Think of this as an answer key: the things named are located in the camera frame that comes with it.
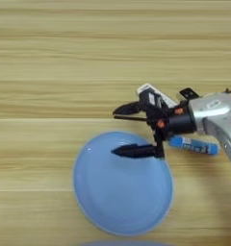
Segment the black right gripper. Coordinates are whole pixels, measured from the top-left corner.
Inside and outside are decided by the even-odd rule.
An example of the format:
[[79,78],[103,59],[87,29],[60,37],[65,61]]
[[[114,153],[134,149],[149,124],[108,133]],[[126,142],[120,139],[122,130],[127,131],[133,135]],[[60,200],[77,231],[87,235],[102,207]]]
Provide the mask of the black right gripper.
[[[131,115],[141,111],[139,102],[131,102],[119,106],[114,114]],[[115,148],[112,153],[124,158],[163,158],[165,156],[163,142],[175,135],[191,134],[196,131],[196,126],[189,109],[189,102],[182,101],[173,108],[163,106],[162,108],[149,107],[146,111],[146,122],[154,132],[156,146],[128,144]]]

